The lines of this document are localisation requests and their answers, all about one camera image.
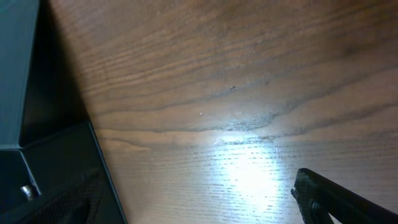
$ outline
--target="brown wood tabletop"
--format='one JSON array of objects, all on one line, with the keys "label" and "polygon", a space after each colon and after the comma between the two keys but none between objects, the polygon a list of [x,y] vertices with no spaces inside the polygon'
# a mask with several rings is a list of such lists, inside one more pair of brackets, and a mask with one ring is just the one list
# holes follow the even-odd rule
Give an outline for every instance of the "brown wood tabletop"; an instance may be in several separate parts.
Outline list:
[{"label": "brown wood tabletop", "polygon": [[303,223],[301,167],[398,212],[398,1],[51,5],[129,223]]}]

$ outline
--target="black object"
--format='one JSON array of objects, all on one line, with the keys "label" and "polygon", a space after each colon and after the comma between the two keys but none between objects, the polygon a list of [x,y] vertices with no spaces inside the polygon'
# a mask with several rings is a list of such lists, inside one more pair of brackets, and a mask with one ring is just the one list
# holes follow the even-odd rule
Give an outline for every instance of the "black object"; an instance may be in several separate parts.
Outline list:
[{"label": "black object", "polygon": [[127,223],[48,3],[0,30],[0,223]]},{"label": "black object", "polygon": [[398,223],[398,215],[309,170],[299,169],[292,189],[306,224]]}]

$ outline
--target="wood grain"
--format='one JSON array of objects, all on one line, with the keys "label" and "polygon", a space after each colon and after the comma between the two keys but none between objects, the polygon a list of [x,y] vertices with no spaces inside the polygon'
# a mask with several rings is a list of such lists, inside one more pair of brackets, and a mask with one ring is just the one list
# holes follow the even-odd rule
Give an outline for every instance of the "wood grain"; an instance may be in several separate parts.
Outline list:
[{"label": "wood grain", "polygon": [[302,223],[301,167],[398,212],[397,1],[51,5],[130,223]]}]

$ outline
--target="wooden surface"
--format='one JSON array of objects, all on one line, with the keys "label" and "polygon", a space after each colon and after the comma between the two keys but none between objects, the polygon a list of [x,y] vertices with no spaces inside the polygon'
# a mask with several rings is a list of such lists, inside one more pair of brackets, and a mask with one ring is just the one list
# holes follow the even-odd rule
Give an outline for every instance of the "wooden surface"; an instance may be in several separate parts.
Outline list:
[{"label": "wooden surface", "polygon": [[130,223],[302,223],[301,167],[398,212],[398,1],[51,5]]}]

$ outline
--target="wooden table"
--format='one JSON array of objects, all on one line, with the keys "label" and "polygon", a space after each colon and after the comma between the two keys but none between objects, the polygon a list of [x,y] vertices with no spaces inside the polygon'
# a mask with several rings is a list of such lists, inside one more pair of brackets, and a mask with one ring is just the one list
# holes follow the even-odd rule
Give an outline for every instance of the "wooden table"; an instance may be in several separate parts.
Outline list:
[{"label": "wooden table", "polygon": [[398,1],[51,5],[130,223],[302,223],[301,167],[398,212]]}]

